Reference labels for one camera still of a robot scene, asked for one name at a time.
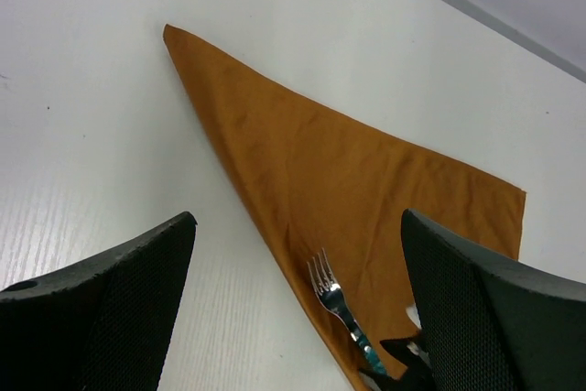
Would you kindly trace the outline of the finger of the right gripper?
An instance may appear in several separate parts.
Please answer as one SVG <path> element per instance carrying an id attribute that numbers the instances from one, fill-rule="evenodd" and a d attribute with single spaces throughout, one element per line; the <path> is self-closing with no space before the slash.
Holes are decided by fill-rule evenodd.
<path id="1" fill-rule="evenodd" d="M 370 390 L 432 391 L 435 389 L 422 330 L 418 330 L 410 337 L 382 340 L 380 343 L 391 356 L 407 369 L 398 379 L 395 379 L 388 374 L 360 368 L 359 376 Z"/>

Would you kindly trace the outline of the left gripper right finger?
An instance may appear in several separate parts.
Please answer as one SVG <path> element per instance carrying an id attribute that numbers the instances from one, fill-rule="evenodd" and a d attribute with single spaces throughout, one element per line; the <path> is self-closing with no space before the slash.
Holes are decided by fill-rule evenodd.
<path id="1" fill-rule="evenodd" d="M 406 210 L 401 242 L 439 390 L 582 390 L 585 286 Z"/>

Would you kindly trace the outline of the orange-brown cloth napkin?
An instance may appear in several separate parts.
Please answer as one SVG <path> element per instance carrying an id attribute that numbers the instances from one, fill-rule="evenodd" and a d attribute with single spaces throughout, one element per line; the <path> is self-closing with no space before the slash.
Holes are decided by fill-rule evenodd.
<path id="1" fill-rule="evenodd" d="M 316 103 L 183 29 L 166 26 L 163 39 L 216 156 L 353 388 L 364 388 L 365 360 L 314 293 L 307 263 L 319 251 L 373 343 L 414 329 L 404 210 L 518 257 L 518 187 Z"/>

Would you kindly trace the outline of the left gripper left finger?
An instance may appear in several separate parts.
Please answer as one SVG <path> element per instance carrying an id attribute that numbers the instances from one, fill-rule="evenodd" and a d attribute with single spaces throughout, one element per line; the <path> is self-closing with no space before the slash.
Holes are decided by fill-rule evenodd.
<path id="1" fill-rule="evenodd" d="M 197 222 L 183 212 L 1 292 L 4 390 L 155 390 Z"/>

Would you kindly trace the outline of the fork with teal handle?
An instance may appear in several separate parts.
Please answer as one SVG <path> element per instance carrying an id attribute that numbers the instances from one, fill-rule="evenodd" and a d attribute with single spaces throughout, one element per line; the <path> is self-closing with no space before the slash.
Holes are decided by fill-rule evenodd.
<path id="1" fill-rule="evenodd" d="M 385 366 L 374 346 L 347 305 L 342 286 L 333 273 L 325 249 L 322 248 L 314 255 L 307 266 L 310 283 L 322 307 L 343 323 L 371 369 L 375 373 L 386 375 Z"/>

